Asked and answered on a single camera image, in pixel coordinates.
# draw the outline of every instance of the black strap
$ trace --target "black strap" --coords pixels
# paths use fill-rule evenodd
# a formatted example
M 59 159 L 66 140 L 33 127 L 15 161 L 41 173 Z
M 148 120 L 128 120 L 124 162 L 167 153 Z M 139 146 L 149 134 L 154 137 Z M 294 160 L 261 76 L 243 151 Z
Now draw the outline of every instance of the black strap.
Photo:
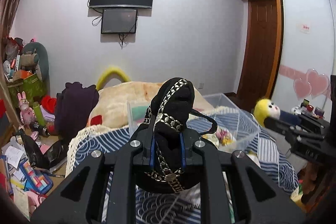
M 198 112 L 197 110 L 194 110 L 194 109 L 192 109 L 189 113 L 191 115 L 207 119 L 212 124 L 211 128 L 209 129 L 209 131 L 202 132 L 202 133 L 200 133 L 200 135 L 213 134 L 213 133 L 215 133 L 217 131 L 217 122 L 213 118 L 211 118 L 211 117 L 209 117 L 207 115 L 204 115 L 201 112 Z

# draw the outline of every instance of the red cloth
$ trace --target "red cloth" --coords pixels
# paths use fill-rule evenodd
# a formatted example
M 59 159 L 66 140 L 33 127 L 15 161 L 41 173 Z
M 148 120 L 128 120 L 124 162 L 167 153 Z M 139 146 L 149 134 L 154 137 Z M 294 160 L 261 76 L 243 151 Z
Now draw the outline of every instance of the red cloth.
M 6 112 L 6 107 L 4 101 L 0 100 L 0 118 L 2 118 L 3 114 Z
M 103 119 L 101 115 L 94 116 L 90 121 L 91 126 L 95 126 L 97 124 L 102 124 L 102 123 L 103 123 Z
M 42 98 L 41 105 L 42 107 L 51 114 L 55 113 L 56 107 L 56 98 L 51 98 L 49 95 L 46 95 Z
M 7 192 L 7 178 L 0 173 L 0 187 L 4 188 Z

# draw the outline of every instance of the metal screw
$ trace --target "metal screw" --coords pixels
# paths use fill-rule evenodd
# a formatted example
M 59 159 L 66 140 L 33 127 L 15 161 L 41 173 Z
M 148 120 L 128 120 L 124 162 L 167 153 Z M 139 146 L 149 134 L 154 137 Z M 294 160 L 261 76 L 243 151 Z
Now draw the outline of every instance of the metal screw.
M 233 155 L 235 155 L 237 158 L 242 158 L 245 156 L 245 153 L 242 150 L 236 150 L 233 152 Z
M 203 142 L 203 141 L 195 141 L 195 145 L 197 147 L 203 147 L 203 146 L 205 146 L 205 142 Z
M 130 142 L 130 145 L 133 147 L 138 147 L 141 143 L 138 140 L 134 140 Z
M 91 156 L 94 158 L 99 158 L 101 156 L 101 151 L 100 150 L 94 150 L 91 152 Z

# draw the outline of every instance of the pink heart sticker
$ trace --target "pink heart sticker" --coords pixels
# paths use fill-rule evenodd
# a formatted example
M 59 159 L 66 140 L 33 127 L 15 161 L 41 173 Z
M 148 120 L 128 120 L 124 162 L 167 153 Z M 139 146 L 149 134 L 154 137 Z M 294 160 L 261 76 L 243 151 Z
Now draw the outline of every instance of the pink heart sticker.
M 311 93 L 311 85 L 308 84 L 307 81 L 304 81 L 300 78 L 294 80 L 293 87 L 296 93 L 296 97 L 299 100 L 309 96 Z
M 319 75 L 314 69 L 307 71 L 306 80 L 311 85 L 311 96 L 313 98 L 325 93 L 329 87 L 329 78 L 326 75 Z

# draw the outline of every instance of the yellow plush toy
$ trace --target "yellow plush toy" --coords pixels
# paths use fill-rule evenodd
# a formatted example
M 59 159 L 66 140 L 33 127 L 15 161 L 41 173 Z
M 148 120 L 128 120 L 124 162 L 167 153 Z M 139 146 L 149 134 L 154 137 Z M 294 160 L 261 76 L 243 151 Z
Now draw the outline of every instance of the yellow plush toy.
M 269 99 L 261 99 L 255 105 L 253 115 L 264 127 L 264 121 L 267 117 L 280 118 L 280 108 Z

